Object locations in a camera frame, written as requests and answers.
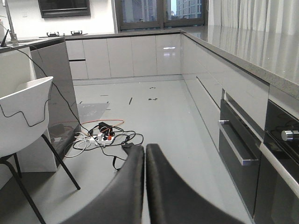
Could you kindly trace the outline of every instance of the glossy floor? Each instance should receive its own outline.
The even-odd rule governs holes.
[[[244,223],[252,223],[184,81],[83,85],[75,86],[75,93],[78,103],[109,102],[101,119],[124,119],[121,127],[142,133],[144,146],[158,143],[172,166],[195,191]],[[137,144],[140,140],[136,137],[133,142]],[[120,147],[105,150],[126,156]],[[115,175],[112,158],[99,149],[64,161],[80,184],[80,191],[76,191],[61,168],[56,173],[30,173],[23,177],[49,224],[60,223],[83,208]],[[14,180],[0,190],[0,198],[0,223],[38,223]],[[142,223],[150,223],[146,197]]]

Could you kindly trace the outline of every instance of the chair leg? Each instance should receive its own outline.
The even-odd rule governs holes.
[[[11,165],[9,162],[7,161],[1,161],[0,163],[8,166],[10,172],[12,173],[14,179],[17,181],[19,187],[21,188],[23,194],[25,195],[25,197],[27,198],[27,201],[29,202],[30,206],[32,207],[33,211],[35,212],[38,220],[41,222],[41,224],[46,224],[45,220],[43,219],[41,213],[39,212],[39,210],[36,207],[36,204],[33,202],[30,194],[28,193],[28,191],[26,190],[26,188],[24,187],[23,183],[21,182],[18,174],[16,173],[13,165]]]
[[[59,161],[59,163],[61,164],[61,166],[66,171],[66,173],[70,177],[71,181],[73,181],[73,183],[76,186],[76,188],[78,190],[80,190],[81,188],[78,185],[77,181],[75,180],[75,178],[73,177],[73,175],[70,173],[69,169],[66,167],[66,165],[62,161],[62,159],[59,157],[58,153],[56,152],[55,148],[52,146],[51,142],[48,140],[48,138],[44,134],[42,134],[42,138],[45,140],[45,142],[47,143],[47,145],[49,146],[49,148],[52,150],[53,154],[55,155],[55,157],[57,158],[57,160]]]
[[[17,153],[14,153],[14,162],[15,162],[15,165],[17,166],[18,175],[19,175],[20,178],[22,178],[22,173],[21,173],[21,169],[20,169],[20,165],[19,165],[19,160],[18,160]]]

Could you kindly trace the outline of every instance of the stove burner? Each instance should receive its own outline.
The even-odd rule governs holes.
[[[59,32],[54,32],[54,33],[50,32],[50,33],[47,33],[47,36],[48,37],[59,36]]]
[[[71,31],[71,35],[75,36],[75,35],[82,35],[82,30],[79,31]]]

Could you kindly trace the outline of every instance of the faucet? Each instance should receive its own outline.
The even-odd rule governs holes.
[[[11,15],[10,15],[7,0],[2,0],[2,5],[6,8],[7,19],[8,19],[8,23],[9,23],[9,26],[10,26],[9,35],[11,37],[11,43],[13,45],[17,45],[18,44],[18,38],[17,38],[17,34],[14,33],[13,21],[11,20]]]

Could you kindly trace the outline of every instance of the white curtain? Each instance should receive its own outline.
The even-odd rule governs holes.
[[[209,25],[299,34],[299,0],[209,0]]]

